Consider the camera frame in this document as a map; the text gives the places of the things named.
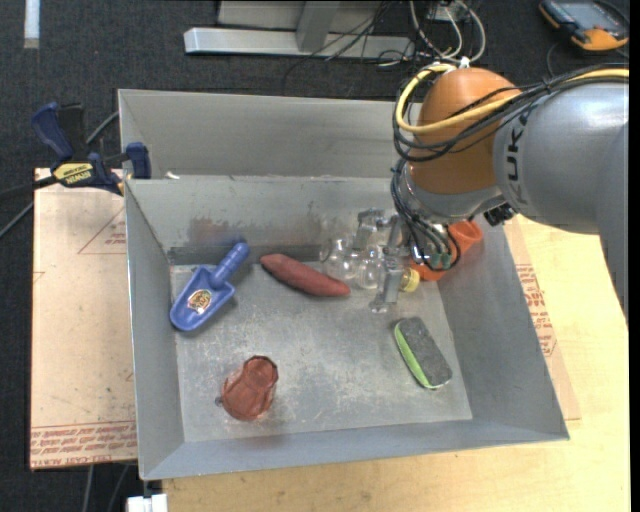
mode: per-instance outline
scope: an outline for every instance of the gray metal bar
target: gray metal bar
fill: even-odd
[[[316,57],[329,57],[351,43],[357,35],[329,34],[326,43],[335,41],[325,50],[316,53]],[[296,32],[269,30],[242,30],[229,28],[192,28],[184,33],[187,54],[252,54],[252,55],[289,55],[303,56],[313,52],[301,51],[296,41]],[[368,36],[344,52],[340,57],[367,59],[378,57],[385,50],[413,52],[413,43],[406,37]],[[387,52],[387,60],[398,58],[395,53]]]
[[[340,2],[305,2],[296,29],[296,42],[303,52],[315,52],[324,46]]]

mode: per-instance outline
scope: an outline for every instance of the gray sponge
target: gray sponge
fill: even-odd
[[[394,334],[405,363],[421,386],[435,389],[451,380],[451,367],[420,318],[400,320]]]

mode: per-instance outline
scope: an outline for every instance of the white cable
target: white cable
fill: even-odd
[[[475,53],[475,55],[473,55],[472,57],[469,57],[469,62],[475,62],[480,57],[482,57],[482,55],[484,54],[484,51],[486,49],[486,45],[487,45],[487,35],[485,33],[484,26],[482,25],[482,21],[480,20],[478,15],[475,13],[475,11],[473,9],[471,9],[470,7],[468,7],[462,0],[455,0],[455,4],[457,6],[460,6],[460,7],[464,8],[469,13],[469,15],[471,16],[471,19],[476,24],[476,26],[478,27],[478,30],[480,32],[480,49]],[[445,13],[447,14],[449,20],[451,21],[451,24],[453,25],[454,30],[456,31],[456,36],[458,37],[458,48],[455,51],[448,52],[448,53],[443,53],[438,48],[436,48],[433,45],[433,43],[429,40],[427,35],[424,33],[422,28],[420,28],[420,23],[418,21],[418,16],[416,15],[416,9],[415,9],[414,2],[413,2],[413,0],[409,0],[409,11],[411,13],[411,22],[413,23],[413,27],[418,32],[418,35],[420,36],[420,38],[424,41],[424,43],[430,49],[435,51],[437,53],[437,56],[440,57],[442,60],[446,60],[447,62],[453,62],[453,63],[456,63],[456,64],[460,64],[462,62],[461,59],[456,59],[454,57],[460,53],[460,51],[462,50],[462,47],[464,46],[464,40],[463,40],[463,37],[462,37],[462,33],[460,32],[460,28],[458,27],[458,24],[455,22],[455,20],[453,19],[453,16],[451,15],[449,7],[448,6],[444,6],[444,10],[445,10]]]
[[[447,14],[447,18],[449,18],[449,20],[451,21],[451,25],[453,25],[453,29],[456,31],[456,36],[458,37],[458,47],[456,48],[456,50],[454,52],[448,53],[443,56],[443,59],[451,59],[462,51],[462,33],[458,28],[458,24],[453,19],[453,16],[451,16],[451,11],[449,11],[449,7],[444,6],[444,12]]]
[[[471,62],[475,62],[484,54],[484,50],[487,47],[487,34],[484,31],[484,26],[482,25],[482,21],[480,21],[480,18],[475,13],[475,11],[473,9],[468,9],[468,11],[471,17],[473,18],[473,21],[476,22],[476,25],[478,26],[478,30],[480,31],[480,49],[476,52],[476,54],[473,57],[469,59]]]

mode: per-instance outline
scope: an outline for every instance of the toy sausage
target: toy sausage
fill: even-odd
[[[284,254],[267,254],[260,263],[273,277],[297,290],[316,297],[340,297],[349,295],[351,289],[338,279]]]

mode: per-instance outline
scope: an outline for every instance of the toy shovel handle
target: toy shovel handle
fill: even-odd
[[[239,242],[233,246],[223,260],[216,266],[211,274],[211,286],[216,289],[223,286],[238,270],[238,267],[249,256],[249,246],[244,242]]]

